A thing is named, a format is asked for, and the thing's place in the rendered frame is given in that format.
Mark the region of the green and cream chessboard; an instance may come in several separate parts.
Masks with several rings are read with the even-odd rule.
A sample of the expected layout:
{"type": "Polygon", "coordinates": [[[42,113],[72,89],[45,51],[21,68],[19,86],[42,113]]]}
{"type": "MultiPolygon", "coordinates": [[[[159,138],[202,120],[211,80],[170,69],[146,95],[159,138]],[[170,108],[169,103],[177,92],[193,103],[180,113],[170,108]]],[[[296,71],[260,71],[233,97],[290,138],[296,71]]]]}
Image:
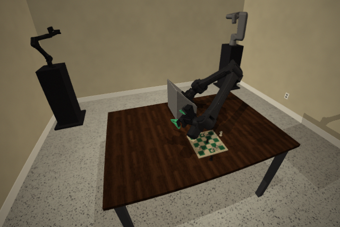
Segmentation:
{"type": "Polygon", "coordinates": [[[219,139],[219,137],[215,134],[213,130],[203,132],[203,137],[201,136],[201,134],[202,133],[200,133],[197,139],[191,139],[190,137],[187,136],[190,144],[192,145],[199,159],[228,151],[226,146],[223,144],[223,142],[219,139]],[[208,144],[206,143],[207,139],[208,144]],[[218,144],[218,150],[215,150],[216,144],[218,144]],[[200,150],[198,150],[198,146],[200,146],[200,150]],[[210,151],[211,147],[214,147],[213,152],[210,151]]]}

